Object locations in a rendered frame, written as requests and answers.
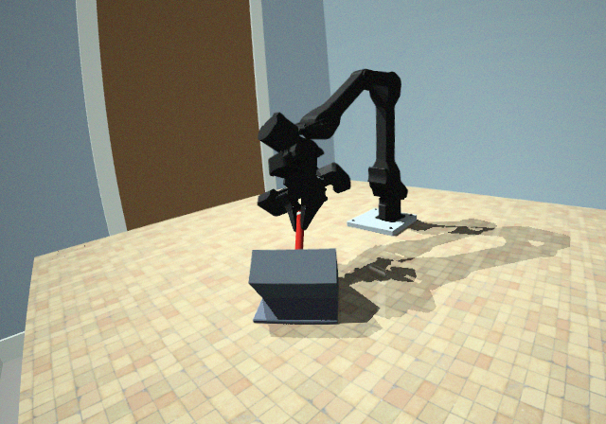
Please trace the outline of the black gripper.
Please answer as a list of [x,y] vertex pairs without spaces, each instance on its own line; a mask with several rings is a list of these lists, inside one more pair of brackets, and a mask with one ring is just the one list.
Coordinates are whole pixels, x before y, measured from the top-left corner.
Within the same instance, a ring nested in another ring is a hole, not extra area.
[[[301,229],[305,231],[322,204],[328,200],[325,186],[332,185],[333,191],[338,194],[351,189],[349,175],[337,163],[318,168],[315,158],[308,154],[307,157],[311,166],[310,175],[301,174],[301,170],[283,180],[285,188],[262,193],[257,201],[257,206],[275,217],[288,213],[295,232],[298,210],[301,210]],[[301,204],[298,199],[301,199]]]

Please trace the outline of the grey-blue square panel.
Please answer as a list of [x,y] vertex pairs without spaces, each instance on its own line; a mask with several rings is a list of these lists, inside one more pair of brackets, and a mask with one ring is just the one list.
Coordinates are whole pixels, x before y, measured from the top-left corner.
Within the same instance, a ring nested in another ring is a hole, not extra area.
[[253,323],[338,325],[336,248],[252,250]]

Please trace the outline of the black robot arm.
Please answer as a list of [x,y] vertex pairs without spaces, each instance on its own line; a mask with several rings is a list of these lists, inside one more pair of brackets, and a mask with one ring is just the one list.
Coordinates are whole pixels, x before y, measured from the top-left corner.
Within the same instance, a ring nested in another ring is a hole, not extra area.
[[368,169],[367,180],[373,195],[380,197],[375,220],[394,222],[405,217],[401,214],[401,200],[408,194],[394,153],[394,107],[401,96],[401,79],[396,72],[354,71],[328,101],[304,115],[299,123],[293,124],[281,112],[274,113],[260,128],[258,140],[277,151],[268,158],[270,176],[285,180],[301,170],[308,176],[311,166],[307,154],[316,161],[324,154],[313,139],[330,139],[347,107],[364,90],[369,91],[376,107],[376,161]]

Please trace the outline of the red peg with white band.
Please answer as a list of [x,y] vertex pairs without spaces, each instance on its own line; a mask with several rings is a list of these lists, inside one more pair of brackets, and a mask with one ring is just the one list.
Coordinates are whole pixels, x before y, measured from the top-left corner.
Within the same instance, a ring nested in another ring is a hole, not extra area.
[[296,217],[295,249],[303,249],[304,245],[304,230],[301,229],[300,216],[301,210],[298,210]]

